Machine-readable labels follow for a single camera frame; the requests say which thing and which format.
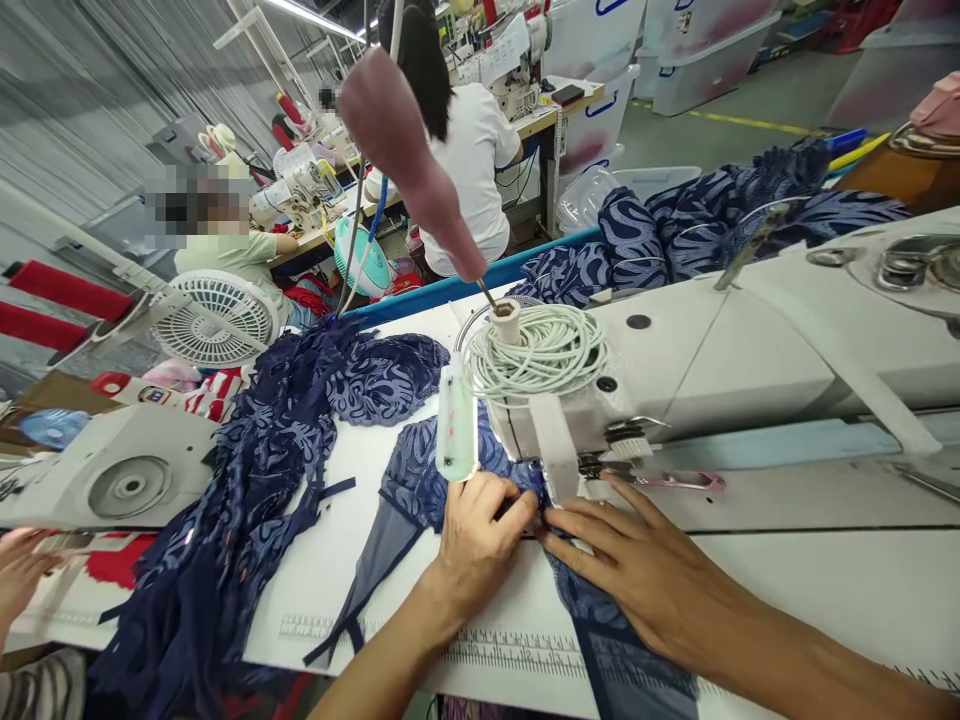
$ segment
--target blue patterned fabric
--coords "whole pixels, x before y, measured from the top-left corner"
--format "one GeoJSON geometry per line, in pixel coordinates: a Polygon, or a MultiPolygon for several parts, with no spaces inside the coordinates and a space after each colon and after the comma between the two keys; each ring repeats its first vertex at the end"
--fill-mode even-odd
{"type": "Polygon", "coordinates": [[[144,554],[130,599],[104,614],[119,626],[91,667],[91,692],[122,700],[124,717],[196,708],[221,718],[225,692],[274,679],[280,671],[243,663],[243,649],[286,549],[317,522],[325,498],[353,486],[324,475],[334,414],[353,425],[402,422],[436,393],[448,360],[429,338],[376,339],[330,316],[279,338],[219,432],[207,491],[144,554]],[[299,504],[284,515],[302,480],[299,504]]]}
{"type": "Polygon", "coordinates": [[[849,232],[910,217],[897,200],[855,191],[820,192],[830,151],[822,140],[774,148],[750,166],[715,173],[641,202],[627,188],[604,200],[602,242],[580,250],[558,247],[523,266],[526,280],[511,290],[548,303],[583,307],[600,290],[652,289],[726,268],[763,220],[753,210],[774,200],[812,195],[760,247],[758,260],[806,241],[817,247],[849,232]]]}
{"type": "MultiPolygon", "coordinates": [[[[513,463],[490,426],[486,407],[478,412],[479,460],[484,470],[532,490],[540,509],[550,505],[543,473],[535,463],[513,463]]],[[[330,635],[304,658],[327,667],[347,634],[354,652],[363,647],[358,618],[373,591],[410,552],[427,529],[443,529],[446,480],[437,472],[437,418],[408,425],[397,439],[380,487],[380,506],[357,562],[357,572],[330,635]]],[[[557,591],[570,612],[602,720],[697,717],[697,686],[690,673],[655,655],[637,637],[613,599],[550,557],[557,591]]]]}

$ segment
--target blue bin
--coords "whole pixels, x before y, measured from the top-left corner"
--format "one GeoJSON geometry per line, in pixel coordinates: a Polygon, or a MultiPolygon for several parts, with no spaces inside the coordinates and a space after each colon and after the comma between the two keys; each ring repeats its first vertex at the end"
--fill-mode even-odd
{"type": "MultiPolygon", "coordinates": [[[[502,258],[488,268],[487,274],[483,278],[484,282],[490,288],[500,287],[510,282],[519,282],[524,279],[520,269],[530,258],[560,245],[569,248],[581,248],[588,242],[599,240],[603,240],[600,228],[592,227],[545,245],[525,250],[522,253],[502,258]]],[[[480,287],[476,283],[468,284],[458,277],[450,277],[432,285],[411,290],[403,295],[384,298],[380,302],[351,310],[344,317],[359,319],[361,327],[367,329],[479,293],[480,287]]]]}

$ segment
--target white fan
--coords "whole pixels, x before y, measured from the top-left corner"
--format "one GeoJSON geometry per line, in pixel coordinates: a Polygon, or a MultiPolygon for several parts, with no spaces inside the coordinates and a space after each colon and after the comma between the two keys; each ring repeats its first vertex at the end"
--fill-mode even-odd
{"type": "Polygon", "coordinates": [[[191,365],[238,367],[253,360],[280,333],[280,317],[274,304],[260,288],[236,275],[193,270],[175,277],[170,287],[226,324],[225,327],[224,323],[197,314],[192,304],[153,324],[153,334],[163,349],[191,365]],[[256,343],[231,330],[239,330],[256,343]]]}

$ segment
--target fluorescent light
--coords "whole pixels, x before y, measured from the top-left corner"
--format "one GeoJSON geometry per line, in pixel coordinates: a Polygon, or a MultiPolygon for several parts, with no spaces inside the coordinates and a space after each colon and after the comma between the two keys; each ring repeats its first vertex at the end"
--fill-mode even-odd
{"type": "MultiPolygon", "coordinates": [[[[373,19],[373,22],[370,23],[370,29],[373,30],[373,29],[377,26],[377,23],[378,23],[378,22],[380,22],[380,21],[377,20],[376,18],[374,18],[374,19],[373,19]]],[[[359,30],[357,30],[357,37],[363,37],[363,36],[366,35],[366,34],[367,34],[367,29],[366,29],[366,28],[360,28],[359,30]]]]}
{"type": "Polygon", "coordinates": [[[318,15],[312,10],[307,10],[307,8],[305,8],[303,5],[293,2],[293,0],[266,0],[266,2],[276,8],[280,8],[281,10],[290,13],[291,15],[296,15],[301,20],[312,22],[314,25],[319,25],[325,30],[337,33],[337,35],[343,35],[351,40],[361,42],[360,37],[356,33],[352,33],[342,25],[337,25],[335,22],[327,20],[325,17],[318,15]]]}

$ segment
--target hand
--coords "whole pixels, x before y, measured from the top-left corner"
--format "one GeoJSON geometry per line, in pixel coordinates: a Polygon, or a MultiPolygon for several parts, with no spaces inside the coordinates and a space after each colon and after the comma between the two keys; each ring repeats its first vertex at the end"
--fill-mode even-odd
{"type": "Polygon", "coordinates": [[[544,519],[593,547],[593,555],[550,532],[544,548],[606,591],[654,652],[706,677],[728,663],[754,624],[776,621],[777,611],[718,568],[650,500],[624,481],[604,475],[637,511],[577,498],[544,519]]]}
{"type": "Polygon", "coordinates": [[[513,482],[492,473],[474,473],[466,482],[449,485],[440,552],[419,583],[449,639],[503,586],[520,536],[536,514],[534,493],[521,495],[513,482]],[[505,500],[516,502],[495,520],[505,500]]]}
{"type": "Polygon", "coordinates": [[[26,609],[43,574],[60,564],[56,555],[33,552],[52,534],[21,528],[0,538],[0,633],[26,609]]]}

